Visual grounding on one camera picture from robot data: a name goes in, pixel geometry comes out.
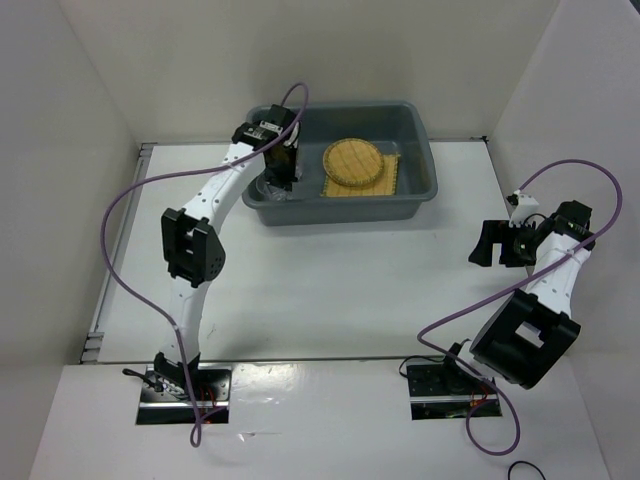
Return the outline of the round green-rimmed bamboo tray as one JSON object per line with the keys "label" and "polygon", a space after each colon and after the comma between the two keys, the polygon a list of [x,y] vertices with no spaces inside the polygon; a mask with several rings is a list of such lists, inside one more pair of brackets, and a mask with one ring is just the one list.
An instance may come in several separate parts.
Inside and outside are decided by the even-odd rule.
{"label": "round green-rimmed bamboo tray", "polygon": [[384,159],[372,143],[345,138],[327,147],[322,164],[327,176],[346,187],[361,187],[376,181],[384,171]]}

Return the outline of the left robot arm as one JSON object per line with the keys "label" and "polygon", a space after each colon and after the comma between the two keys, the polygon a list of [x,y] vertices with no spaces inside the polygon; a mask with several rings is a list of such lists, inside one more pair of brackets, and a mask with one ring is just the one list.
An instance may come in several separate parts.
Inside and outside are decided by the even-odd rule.
{"label": "left robot arm", "polygon": [[161,217],[164,260],[172,278],[169,315],[174,333],[154,358],[154,374],[176,399],[193,396],[199,387],[199,330],[204,302],[219,276],[226,253],[219,239],[224,220],[257,177],[269,186],[289,191],[296,172],[300,121],[281,105],[266,118],[236,129],[222,160],[196,195],[178,210]]}

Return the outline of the clear plastic cup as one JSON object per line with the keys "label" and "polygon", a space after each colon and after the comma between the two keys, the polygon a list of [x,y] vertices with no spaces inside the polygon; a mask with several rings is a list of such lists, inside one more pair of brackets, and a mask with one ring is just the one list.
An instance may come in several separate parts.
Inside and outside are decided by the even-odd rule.
{"label": "clear plastic cup", "polygon": [[293,192],[270,185],[264,177],[256,179],[256,190],[265,201],[285,202],[293,199]]}
{"label": "clear plastic cup", "polygon": [[304,163],[301,160],[298,160],[296,164],[296,179],[298,182],[301,182],[304,179],[304,172]]}

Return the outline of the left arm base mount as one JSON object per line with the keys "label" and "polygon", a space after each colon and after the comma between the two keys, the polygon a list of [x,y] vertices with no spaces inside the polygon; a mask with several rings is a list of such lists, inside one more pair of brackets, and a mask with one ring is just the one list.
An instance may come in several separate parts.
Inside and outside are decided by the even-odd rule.
{"label": "left arm base mount", "polygon": [[[122,374],[141,381],[136,424],[140,426],[193,424],[195,414],[186,390],[170,385],[155,374],[151,366],[144,370],[123,368]],[[228,365],[201,364],[194,393],[198,413],[204,424],[227,424],[230,415],[232,369]]]}

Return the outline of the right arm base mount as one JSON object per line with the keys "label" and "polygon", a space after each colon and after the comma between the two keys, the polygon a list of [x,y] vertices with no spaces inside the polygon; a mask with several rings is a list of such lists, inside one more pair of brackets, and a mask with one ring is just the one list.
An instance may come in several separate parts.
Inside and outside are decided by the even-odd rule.
{"label": "right arm base mount", "polygon": [[411,418],[501,417],[495,391],[441,356],[407,357],[398,372],[407,382]]}

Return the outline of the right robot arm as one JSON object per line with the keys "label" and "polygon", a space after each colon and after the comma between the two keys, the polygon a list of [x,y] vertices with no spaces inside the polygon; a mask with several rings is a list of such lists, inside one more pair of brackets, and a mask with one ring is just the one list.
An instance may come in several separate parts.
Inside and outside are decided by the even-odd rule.
{"label": "right robot arm", "polygon": [[592,209],[565,201],[537,224],[528,206],[514,221],[486,220],[469,261],[492,265],[493,246],[501,246],[505,267],[532,266],[536,273],[565,255],[570,258],[545,276],[518,287],[494,313],[469,348],[473,366],[491,370],[524,389],[533,388],[578,338],[581,327],[572,319],[571,298],[579,270],[594,243],[573,248],[592,235]]}

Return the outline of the square woven bamboo tray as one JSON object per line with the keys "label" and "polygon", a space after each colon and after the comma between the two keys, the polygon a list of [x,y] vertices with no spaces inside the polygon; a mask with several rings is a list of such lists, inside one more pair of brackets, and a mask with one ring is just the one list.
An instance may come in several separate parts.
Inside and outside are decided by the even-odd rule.
{"label": "square woven bamboo tray", "polygon": [[382,175],[372,183],[364,186],[344,186],[327,177],[321,196],[326,198],[393,196],[396,193],[398,166],[401,156],[399,154],[387,154],[383,156],[383,160],[384,169]]}

